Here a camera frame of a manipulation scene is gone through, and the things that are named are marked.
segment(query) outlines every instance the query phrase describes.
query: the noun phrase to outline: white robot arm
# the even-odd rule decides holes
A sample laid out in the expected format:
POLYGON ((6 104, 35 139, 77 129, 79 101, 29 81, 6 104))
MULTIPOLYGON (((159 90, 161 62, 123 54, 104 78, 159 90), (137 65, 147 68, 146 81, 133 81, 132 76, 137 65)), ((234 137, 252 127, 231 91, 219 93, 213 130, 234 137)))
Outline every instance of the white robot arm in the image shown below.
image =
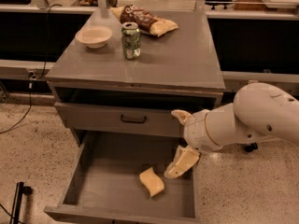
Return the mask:
POLYGON ((299 144, 299 102, 287 92, 265 83, 251 83, 234 101, 192 115, 174 110, 184 126, 187 147, 178 147, 164 176, 176 178, 196 164, 201 153, 230 144, 252 144, 274 137, 299 144))

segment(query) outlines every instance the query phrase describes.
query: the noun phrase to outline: bowl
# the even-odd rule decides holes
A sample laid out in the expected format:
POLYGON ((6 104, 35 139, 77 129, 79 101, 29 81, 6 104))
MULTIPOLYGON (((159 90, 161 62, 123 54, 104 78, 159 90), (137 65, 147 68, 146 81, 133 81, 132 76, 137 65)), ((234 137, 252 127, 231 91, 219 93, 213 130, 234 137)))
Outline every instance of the bowl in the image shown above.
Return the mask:
POLYGON ((90 49, 102 48, 111 37, 112 30, 106 26, 83 27, 75 35, 78 42, 90 49))

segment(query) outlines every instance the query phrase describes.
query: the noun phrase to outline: floor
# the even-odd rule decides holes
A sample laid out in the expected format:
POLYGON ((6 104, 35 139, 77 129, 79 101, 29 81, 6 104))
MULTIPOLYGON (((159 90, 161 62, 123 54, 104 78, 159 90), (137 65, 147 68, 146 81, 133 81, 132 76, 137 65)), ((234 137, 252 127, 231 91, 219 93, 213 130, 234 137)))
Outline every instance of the floor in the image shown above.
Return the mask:
MULTIPOLYGON (((28 109, 28 95, 13 94, 0 104, 0 130, 28 109)), ((73 168, 77 144, 53 107, 51 96, 36 95, 25 120, 0 134, 0 204, 11 210, 17 182, 33 188, 23 196, 20 221, 57 224, 43 209, 56 205, 73 168)), ((261 143, 246 153, 240 145, 203 155, 196 168, 197 216, 204 224, 296 224, 299 220, 299 146, 261 143)), ((0 223, 9 216, 0 210, 0 223)))

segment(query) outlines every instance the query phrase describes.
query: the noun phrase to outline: can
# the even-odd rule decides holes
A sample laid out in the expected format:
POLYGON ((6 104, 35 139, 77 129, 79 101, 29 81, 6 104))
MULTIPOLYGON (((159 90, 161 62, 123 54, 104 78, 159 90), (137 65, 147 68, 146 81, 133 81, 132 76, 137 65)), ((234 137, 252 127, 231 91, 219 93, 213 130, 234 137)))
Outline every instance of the can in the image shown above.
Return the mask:
POLYGON ((126 59, 132 60, 140 56, 140 30, 135 22, 125 22, 121 28, 122 48, 126 59))

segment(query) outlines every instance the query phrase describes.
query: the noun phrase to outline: drawer handle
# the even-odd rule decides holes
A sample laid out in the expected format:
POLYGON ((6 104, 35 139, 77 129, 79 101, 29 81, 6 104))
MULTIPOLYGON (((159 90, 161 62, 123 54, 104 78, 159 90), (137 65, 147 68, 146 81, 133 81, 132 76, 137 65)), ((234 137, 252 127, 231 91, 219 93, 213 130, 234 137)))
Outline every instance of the drawer handle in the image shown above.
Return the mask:
POLYGON ((137 124, 143 124, 147 121, 148 117, 144 116, 141 120, 136 119, 128 119, 124 115, 121 115, 121 122, 123 123, 137 123, 137 124))

